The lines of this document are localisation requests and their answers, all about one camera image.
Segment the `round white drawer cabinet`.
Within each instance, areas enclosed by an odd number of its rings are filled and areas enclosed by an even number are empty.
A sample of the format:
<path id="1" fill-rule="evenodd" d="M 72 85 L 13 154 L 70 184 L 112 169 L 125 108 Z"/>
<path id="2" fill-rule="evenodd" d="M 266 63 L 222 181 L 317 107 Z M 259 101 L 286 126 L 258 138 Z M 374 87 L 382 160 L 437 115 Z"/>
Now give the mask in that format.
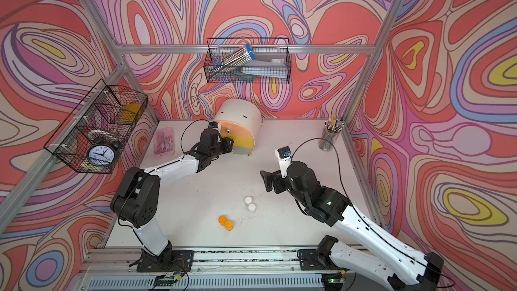
<path id="1" fill-rule="evenodd" d="M 254 150 L 263 118 L 253 103 L 229 99 L 220 106 L 214 121 L 220 126 L 221 136 L 234 141 L 235 154 L 250 154 Z"/>

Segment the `white paint can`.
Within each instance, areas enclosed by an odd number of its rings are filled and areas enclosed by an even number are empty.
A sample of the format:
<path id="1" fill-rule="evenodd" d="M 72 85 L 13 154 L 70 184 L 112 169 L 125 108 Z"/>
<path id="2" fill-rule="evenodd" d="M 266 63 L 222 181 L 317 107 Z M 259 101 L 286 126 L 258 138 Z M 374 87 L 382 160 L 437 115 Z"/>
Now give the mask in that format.
<path id="1" fill-rule="evenodd" d="M 247 196 L 245 197 L 244 202 L 246 205 L 250 205 L 251 203 L 253 203 L 253 198 L 251 198 L 251 196 Z"/>
<path id="2" fill-rule="evenodd" d="M 248 209 L 249 209 L 250 212 L 255 212 L 256 209 L 257 209 L 257 206 L 254 203 L 250 203 L 248 205 Z"/>

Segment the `pink plastic box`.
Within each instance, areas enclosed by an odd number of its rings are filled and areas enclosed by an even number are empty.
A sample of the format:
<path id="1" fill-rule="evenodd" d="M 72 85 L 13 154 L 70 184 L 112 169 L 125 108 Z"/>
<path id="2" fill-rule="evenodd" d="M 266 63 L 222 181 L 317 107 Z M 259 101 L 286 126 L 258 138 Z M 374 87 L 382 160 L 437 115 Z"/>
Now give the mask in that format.
<path id="1" fill-rule="evenodd" d="M 175 154 L 174 129 L 165 127 L 158 129 L 153 143 L 153 154 L 157 158 L 173 156 Z"/>

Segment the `grey white box in basket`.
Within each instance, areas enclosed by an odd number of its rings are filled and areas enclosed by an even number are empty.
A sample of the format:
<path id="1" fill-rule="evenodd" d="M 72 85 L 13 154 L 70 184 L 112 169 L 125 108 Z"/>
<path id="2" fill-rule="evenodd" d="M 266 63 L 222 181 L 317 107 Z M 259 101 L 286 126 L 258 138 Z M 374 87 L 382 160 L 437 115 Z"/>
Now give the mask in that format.
<path id="1" fill-rule="evenodd" d="M 272 78 L 286 78 L 288 71 L 288 67 L 282 63 L 257 60 L 249 61 L 241 67 L 244 74 Z"/>

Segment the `clear tube of pencils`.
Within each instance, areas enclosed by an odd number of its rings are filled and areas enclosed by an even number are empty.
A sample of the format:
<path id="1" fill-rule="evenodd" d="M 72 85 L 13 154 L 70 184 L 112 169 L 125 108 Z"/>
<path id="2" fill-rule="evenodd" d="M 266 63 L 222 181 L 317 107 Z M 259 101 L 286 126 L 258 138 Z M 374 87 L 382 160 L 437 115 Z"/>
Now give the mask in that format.
<path id="1" fill-rule="evenodd" d="M 235 69 L 255 60 L 250 44 L 238 48 L 210 48 L 209 57 L 211 62 L 207 66 L 207 75 L 211 80 L 230 76 Z"/>

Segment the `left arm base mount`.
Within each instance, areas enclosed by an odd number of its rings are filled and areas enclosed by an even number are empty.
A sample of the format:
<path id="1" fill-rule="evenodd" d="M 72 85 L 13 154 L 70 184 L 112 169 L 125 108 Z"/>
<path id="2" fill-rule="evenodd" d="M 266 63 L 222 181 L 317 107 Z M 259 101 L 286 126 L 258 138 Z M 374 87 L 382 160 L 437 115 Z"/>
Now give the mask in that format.
<path id="1" fill-rule="evenodd" d="M 145 247 L 141 250 L 140 258 L 129 265 L 136 266 L 141 273 L 161 273 L 186 271 L 189 273 L 193 265 L 195 252 L 192 250 L 174 250 L 169 242 L 159 255 L 152 254 Z"/>

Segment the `orange paint can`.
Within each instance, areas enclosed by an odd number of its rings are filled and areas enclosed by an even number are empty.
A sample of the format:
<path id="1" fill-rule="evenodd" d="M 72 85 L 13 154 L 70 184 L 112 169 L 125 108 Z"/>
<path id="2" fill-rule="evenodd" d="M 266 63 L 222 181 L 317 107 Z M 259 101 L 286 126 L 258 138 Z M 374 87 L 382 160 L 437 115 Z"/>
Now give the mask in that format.
<path id="1" fill-rule="evenodd" d="M 224 226 L 225 223 L 227 222 L 227 218 L 225 216 L 220 216 L 218 218 L 218 222 L 219 222 L 220 225 Z"/>

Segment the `black alarm clock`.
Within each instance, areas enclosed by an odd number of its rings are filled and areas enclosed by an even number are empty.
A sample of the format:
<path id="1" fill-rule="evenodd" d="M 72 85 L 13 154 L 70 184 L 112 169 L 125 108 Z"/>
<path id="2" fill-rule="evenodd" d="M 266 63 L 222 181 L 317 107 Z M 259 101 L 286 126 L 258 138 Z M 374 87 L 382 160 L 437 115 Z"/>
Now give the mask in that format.
<path id="1" fill-rule="evenodd" d="M 94 166 L 111 167 L 117 161 L 120 149 L 120 141 L 110 141 L 105 137 L 97 137 L 86 156 L 89 163 Z"/>

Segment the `yellow object in basket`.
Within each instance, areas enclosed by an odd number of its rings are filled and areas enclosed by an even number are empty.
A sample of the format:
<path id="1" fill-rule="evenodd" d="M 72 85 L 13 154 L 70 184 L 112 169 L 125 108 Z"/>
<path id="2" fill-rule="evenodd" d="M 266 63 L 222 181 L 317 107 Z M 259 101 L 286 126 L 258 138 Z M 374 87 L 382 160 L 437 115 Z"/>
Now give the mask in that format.
<path id="1" fill-rule="evenodd" d="M 134 124 L 137 120 L 137 116 L 141 110 L 141 104 L 130 103 L 124 106 L 123 110 L 118 116 L 118 121 L 124 125 Z"/>

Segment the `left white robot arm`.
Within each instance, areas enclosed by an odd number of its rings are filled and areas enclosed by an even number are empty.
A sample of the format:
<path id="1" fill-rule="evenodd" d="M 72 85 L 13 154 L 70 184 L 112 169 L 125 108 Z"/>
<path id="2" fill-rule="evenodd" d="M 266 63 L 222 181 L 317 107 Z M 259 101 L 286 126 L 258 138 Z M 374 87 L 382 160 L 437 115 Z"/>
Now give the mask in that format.
<path id="1" fill-rule="evenodd" d="M 156 219 L 162 188 L 205 170 L 220 156 L 231 153 L 233 147 L 234 139 L 223 137 L 219 129 L 207 128 L 178 159 L 157 167 L 131 167 L 125 172 L 110 209 L 131 228 L 146 255 L 164 257 L 171 247 Z"/>

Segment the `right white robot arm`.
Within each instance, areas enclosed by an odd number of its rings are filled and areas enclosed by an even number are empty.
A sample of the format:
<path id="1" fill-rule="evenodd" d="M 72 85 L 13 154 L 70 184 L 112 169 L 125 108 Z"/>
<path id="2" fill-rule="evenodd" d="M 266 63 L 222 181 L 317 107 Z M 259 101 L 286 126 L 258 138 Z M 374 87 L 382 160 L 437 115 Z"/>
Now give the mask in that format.
<path id="1" fill-rule="evenodd" d="M 358 251 L 327 235 L 316 249 L 323 267 L 349 269 L 388 290 L 438 289 L 443 258 L 434 252 L 422 253 L 393 237 L 342 193 L 321 185 L 305 163 L 293 161 L 260 175 L 268 192 L 288 192 L 309 217 L 346 233 L 366 248 Z"/>

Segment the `aluminium rail base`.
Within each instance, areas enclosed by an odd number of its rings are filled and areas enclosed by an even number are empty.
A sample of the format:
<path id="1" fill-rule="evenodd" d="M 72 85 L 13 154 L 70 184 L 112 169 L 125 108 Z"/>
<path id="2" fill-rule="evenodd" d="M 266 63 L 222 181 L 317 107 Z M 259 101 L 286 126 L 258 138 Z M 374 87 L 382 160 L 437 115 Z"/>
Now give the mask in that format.
<path id="1" fill-rule="evenodd" d="M 167 273 L 136 264 L 134 248 L 95 251 L 70 290 L 390 290 L 394 272 L 365 251 L 337 245 L 335 268 L 296 247 L 175 250 Z"/>

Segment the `clear pencil cup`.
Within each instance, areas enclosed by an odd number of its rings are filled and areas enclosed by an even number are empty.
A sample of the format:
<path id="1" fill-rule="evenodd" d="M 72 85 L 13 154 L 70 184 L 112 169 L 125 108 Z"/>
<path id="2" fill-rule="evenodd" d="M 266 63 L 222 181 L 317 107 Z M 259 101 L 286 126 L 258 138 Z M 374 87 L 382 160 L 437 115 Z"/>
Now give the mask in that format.
<path id="1" fill-rule="evenodd" d="M 333 149 L 335 139 L 342 132 L 344 122 L 341 118 L 331 114 L 331 116 L 324 123 L 323 131 L 318 142 L 318 147 L 324 152 L 329 152 Z"/>

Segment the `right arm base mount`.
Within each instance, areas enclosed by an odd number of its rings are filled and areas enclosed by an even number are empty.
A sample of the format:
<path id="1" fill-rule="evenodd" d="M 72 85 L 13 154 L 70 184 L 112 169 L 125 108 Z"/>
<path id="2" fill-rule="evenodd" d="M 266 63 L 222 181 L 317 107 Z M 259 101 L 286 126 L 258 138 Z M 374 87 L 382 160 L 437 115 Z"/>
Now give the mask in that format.
<path id="1" fill-rule="evenodd" d="M 299 249 L 296 252 L 302 271 L 348 271 L 348 268 L 336 266 L 330 258 L 332 247 L 339 240 L 335 237 L 326 235 L 315 249 Z"/>

